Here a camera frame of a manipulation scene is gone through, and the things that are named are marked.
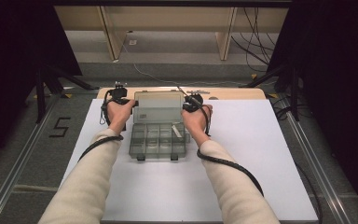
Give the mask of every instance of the forearm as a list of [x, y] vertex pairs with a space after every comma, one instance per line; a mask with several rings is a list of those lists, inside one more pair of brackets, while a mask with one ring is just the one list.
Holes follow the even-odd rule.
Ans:
[[[234, 161], [214, 141], [204, 142], [200, 151], [204, 155]], [[202, 164], [216, 193], [224, 223], [279, 223], [267, 201], [246, 174], [210, 161], [203, 161]]]
[[[106, 129], [93, 141], [114, 135], [112, 130]], [[100, 223], [119, 147], [120, 142], [109, 141], [81, 159], [51, 200], [39, 223]]]

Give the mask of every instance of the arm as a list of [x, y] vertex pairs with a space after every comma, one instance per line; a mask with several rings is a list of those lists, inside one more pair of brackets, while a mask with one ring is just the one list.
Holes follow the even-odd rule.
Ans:
[[[133, 105], [133, 101], [126, 105], [109, 103], [111, 124], [108, 129], [97, 133], [91, 143], [119, 135]], [[100, 223], [120, 145], [119, 141], [106, 142], [81, 159], [51, 200], [39, 223]]]
[[[183, 111], [182, 116], [202, 154], [235, 162], [222, 146], [204, 133], [205, 117], [200, 111]], [[224, 223], [279, 223], [267, 201], [246, 174], [210, 161], [202, 161], [202, 164], [216, 193]]]

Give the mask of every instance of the person's right hand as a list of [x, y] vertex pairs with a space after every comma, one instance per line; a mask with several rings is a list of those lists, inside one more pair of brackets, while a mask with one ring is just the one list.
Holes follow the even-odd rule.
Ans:
[[[203, 109], [208, 115], [208, 120], [211, 120], [213, 107], [211, 105], [204, 105]], [[206, 119], [200, 109], [192, 113], [183, 110], [182, 117], [185, 127], [190, 132], [191, 136], [193, 136], [194, 140], [196, 140], [199, 147], [202, 145], [202, 143], [209, 140], [209, 136], [204, 132], [207, 125]]]

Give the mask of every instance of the person's left hand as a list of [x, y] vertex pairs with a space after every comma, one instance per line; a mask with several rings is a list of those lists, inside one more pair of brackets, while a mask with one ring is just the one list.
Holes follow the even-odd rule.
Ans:
[[129, 100], [125, 105], [119, 105], [115, 102], [107, 104], [107, 116], [110, 120], [109, 129], [113, 130], [116, 134], [120, 134], [127, 119], [130, 118], [134, 105], [134, 100]]

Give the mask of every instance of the black strap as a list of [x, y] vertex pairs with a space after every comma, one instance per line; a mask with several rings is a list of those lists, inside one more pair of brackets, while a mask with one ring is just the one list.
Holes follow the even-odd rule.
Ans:
[[109, 141], [121, 141], [123, 140], [123, 136], [119, 135], [119, 136], [109, 136], [109, 137], [105, 137], [103, 139], [100, 139], [96, 142], [94, 142], [93, 144], [91, 144], [84, 152], [83, 154], [80, 156], [79, 160], [77, 162], [79, 162], [84, 156], [86, 156], [87, 153], [89, 153], [91, 150], [93, 150], [95, 147], [105, 143], [105, 142], [109, 142]]
[[227, 165], [227, 166], [230, 166], [232, 168], [235, 168], [241, 172], [243, 172], [244, 174], [248, 175], [249, 178], [252, 180], [252, 182], [255, 184], [255, 186], [257, 187], [257, 189], [260, 191], [261, 195], [264, 196], [264, 193], [263, 193], [263, 190], [261, 189], [261, 186], [260, 184], [258, 183], [257, 179], [248, 171], [246, 170], [243, 166], [235, 163], [235, 162], [232, 162], [232, 161], [226, 161], [226, 160], [223, 160], [223, 159], [219, 159], [219, 158], [215, 158], [215, 157], [210, 157], [210, 156], [207, 156], [207, 155], [204, 155], [201, 153], [200, 149], [197, 151], [197, 156], [202, 159], [202, 160], [205, 160], [205, 161], [211, 161], [211, 162], [216, 162], [216, 163], [219, 163], [219, 164], [223, 164], [223, 165]]

